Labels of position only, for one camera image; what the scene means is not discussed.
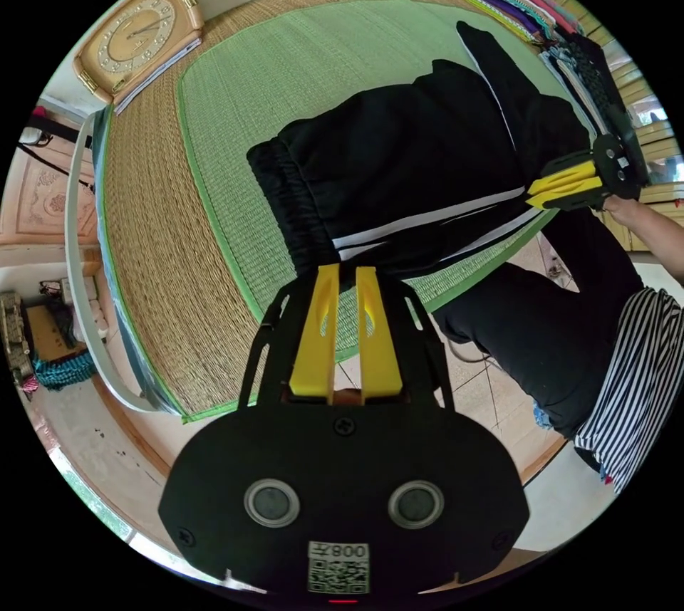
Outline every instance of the bed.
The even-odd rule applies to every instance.
[[[357,90],[412,81],[434,57],[467,64],[450,36],[457,19],[491,31],[540,91],[563,96],[531,46],[462,0],[256,0],[209,21],[200,48],[123,113],[88,117],[68,185],[69,278],[88,347],[120,402],[185,421],[235,408],[259,320],[294,277],[244,154],[288,121]],[[125,386],[99,341],[78,272],[73,211],[91,131],[105,275],[142,396]],[[543,213],[414,288],[436,309],[548,219]],[[341,301],[347,315],[351,299]],[[338,361],[356,353],[352,324],[343,314]]]

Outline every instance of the clock hand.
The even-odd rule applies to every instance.
[[[162,22],[162,21],[164,21],[164,20],[167,20],[167,19],[170,18],[170,17],[171,17],[171,15],[167,15],[165,18],[159,18],[159,20],[153,22],[153,23],[150,24],[150,25],[147,25],[147,27],[142,27],[141,29],[138,29],[138,30],[136,30],[135,32],[131,32],[126,38],[127,38],[127,39],[131,39],[131,38],[133,38],[134,36],[137,36],[138,34],[142,34],[143,32],[147,32],[147,31],[150,31],[150,30],[153,30],[153,29],[158,29],[158,28],[159,28],[159,23]]]

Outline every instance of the black pants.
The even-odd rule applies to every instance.
[[[434,316],[447,338],[491,354],[571,439],[598,399],[623,307],[643,284],[590,210],[559,212],[543,233],[579,293],[505,263]]]

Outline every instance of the qr code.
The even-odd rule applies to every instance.
[[[309,560],[309,591],[338,595],[368,592],[368,561]]]

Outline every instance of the white bed frame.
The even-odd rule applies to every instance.
[[[64,239],[66,244],[66,267],[73,297],[73,307],[81,323],[83,337],[93,362],[111,394],[121,404],[135,412],[159,412],[158,409],[150,404],[149,400],[141,397],[141,394],[135,394],[119,376],[119,372],[109,356],[107,348],[102,340],[100,340],[98,327],[95,324],[90,303],[88,302],[86,282],[81,270],[81,254],[78,248],[78,191],[81,185],[78,179],[81,176],[81,163],[83,161],[83,151],[86,147],[86,138],[92,131],[94,120],[95,113],[86,117],[81,131],[78,133],[66,187]]]

